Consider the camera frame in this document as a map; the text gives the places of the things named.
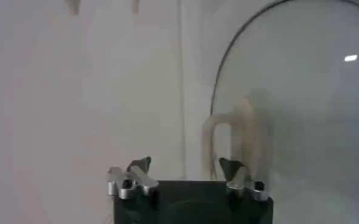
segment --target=transparent cover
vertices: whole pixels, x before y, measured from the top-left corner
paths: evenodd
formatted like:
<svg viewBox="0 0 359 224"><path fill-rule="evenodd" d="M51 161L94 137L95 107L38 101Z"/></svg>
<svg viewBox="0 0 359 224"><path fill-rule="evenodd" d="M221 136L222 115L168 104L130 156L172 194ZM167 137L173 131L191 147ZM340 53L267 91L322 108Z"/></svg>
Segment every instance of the transparent cover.
<svg viewBox="0 0 359 224"><path fill-rule="evenodd" d="M274 223L359 223L359 5L287 1L254 18L222 63L212 117L243 102L253 129L219 125L215 159L257 151L247 166L275 201Z"/></svg>

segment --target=white wall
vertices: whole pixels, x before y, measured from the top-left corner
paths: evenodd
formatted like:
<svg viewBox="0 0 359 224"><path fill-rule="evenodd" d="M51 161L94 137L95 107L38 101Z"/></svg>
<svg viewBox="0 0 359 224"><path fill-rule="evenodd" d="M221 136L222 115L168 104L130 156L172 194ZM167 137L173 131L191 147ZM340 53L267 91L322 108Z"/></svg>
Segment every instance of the white wall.
<svg viewBox="0 0 359 224"><path fill-rule="evenodd" d="M145 155L183 177L178 12L0 0L0 223L103 223L108 167Z"/></svg>

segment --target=silver metal bracket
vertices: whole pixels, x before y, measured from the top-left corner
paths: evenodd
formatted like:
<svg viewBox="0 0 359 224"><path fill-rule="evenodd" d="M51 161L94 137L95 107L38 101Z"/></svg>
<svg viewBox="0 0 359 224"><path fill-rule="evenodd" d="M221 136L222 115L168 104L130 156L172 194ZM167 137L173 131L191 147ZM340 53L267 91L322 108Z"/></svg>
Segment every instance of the silver metal bracket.
<svg viewBox="0 0 359 224"><path fill-rule="evenodd" d="M136 194L137 184L120 167L111 167L108 171L108 194L118 195L121 199L130 199Z"/></svg>
<svg viewBox="0 0 359 224"><path fill-rule="evenodd" d="M147 175L151 157L133 160L124 172L120 167L111 167L107 173L108 194L118 195L123 200L131 199L138 189L145 196L150 196L151 190L159 183Z"/></svg>
<svg viewBox="0 0 359 224"><path fill-rule="evenodd" d="M252 181L246 173L245 167L240 167L232 181L227 182L229 191L234 191L237 196L242 197L244 191L249 191L256 201L267 201L268 194L265 192L265 185L259 181Z"/></svg>

